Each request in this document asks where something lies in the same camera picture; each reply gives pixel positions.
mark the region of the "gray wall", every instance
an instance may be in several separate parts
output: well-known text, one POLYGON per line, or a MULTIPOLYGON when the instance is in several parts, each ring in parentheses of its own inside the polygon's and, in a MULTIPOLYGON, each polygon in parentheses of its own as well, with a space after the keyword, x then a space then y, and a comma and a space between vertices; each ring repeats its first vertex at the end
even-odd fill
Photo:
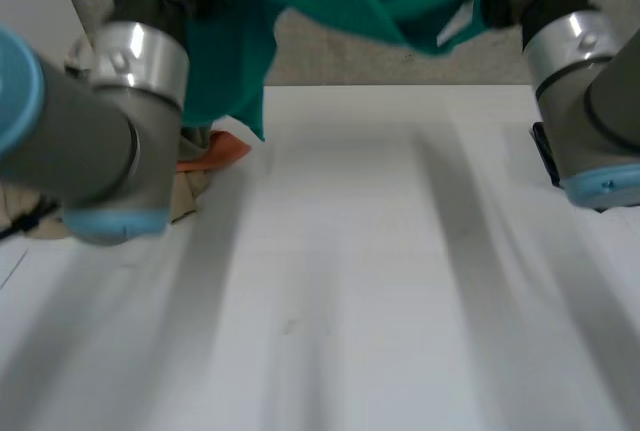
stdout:
POLYGON ((57 65, 83 33, 71 0, 0 0, 0 22, 57 65))
MULTIPOLYGON (((85 26, 95 26, 109 0, 73 0, 85 26)), ((596 0, 624 38, 640 27, 640 0, 596 0)), ((522 84, 528 82, 515 31, 490 33, 446 59, 426 59, 324 29, 295 14, 277 30, 280 52, 270 84, 522 84)))

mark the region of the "white surface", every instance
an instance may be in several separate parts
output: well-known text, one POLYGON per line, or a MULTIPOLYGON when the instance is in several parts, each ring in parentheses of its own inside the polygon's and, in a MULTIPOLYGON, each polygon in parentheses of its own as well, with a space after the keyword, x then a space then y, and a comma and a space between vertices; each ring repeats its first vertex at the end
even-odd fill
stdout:
POLYGON ((2 249, 0 429, 640 429, 640 209, 550 187, 528 88, 266 101, 162 240, 2 249))
POLYGON ((84 33, 71 0, 0 0, 0 24, 57 66, 84 33))

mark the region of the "silver metal ring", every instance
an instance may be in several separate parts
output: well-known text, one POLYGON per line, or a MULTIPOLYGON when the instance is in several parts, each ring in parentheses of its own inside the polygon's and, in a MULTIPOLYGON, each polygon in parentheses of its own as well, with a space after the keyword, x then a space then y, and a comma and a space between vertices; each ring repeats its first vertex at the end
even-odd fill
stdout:
POLYGON ((547 25, 525 48, 535 89, 567 66, 593 58, 614 57, 621 45, 607 16, 580 11, 547 25))
POLYGON ((140 23, 111 23, 95 35, 93 87, 125 86, 184 106, 189 57, 171 36, 140 23))

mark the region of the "green towel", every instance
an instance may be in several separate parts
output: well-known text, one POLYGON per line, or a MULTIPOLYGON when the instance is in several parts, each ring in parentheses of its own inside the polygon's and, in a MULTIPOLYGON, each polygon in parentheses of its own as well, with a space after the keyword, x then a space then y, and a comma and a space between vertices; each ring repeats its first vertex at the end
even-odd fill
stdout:
POLYGON ((484 30, 476 6, 470 25, 438 42, 442 30, 469 1, 233 0, 223 14, 189 23, 191 69, 184 124, 210 126, 228 115, 264 139, 262 96, 276 53, 273 27, 287 7, 342 31, 436 55, 484 30))

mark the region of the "light blue cap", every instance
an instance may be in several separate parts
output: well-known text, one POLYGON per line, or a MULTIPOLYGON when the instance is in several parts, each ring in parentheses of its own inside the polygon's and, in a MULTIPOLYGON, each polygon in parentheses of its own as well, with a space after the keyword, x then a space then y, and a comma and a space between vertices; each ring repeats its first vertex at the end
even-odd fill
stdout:
POLYGON ((33 130, 44 98, 38 58, 22 39, 0 26, 0 158, 33 130))
POLYGON ((640 205, 640 164, 595 169, 561 182, 576 206, 609 209, 640 205))
POLYGON ((80 237, 127 240, 162 234, 169 223, 169 209, 68 210, 62 219, 80 237))

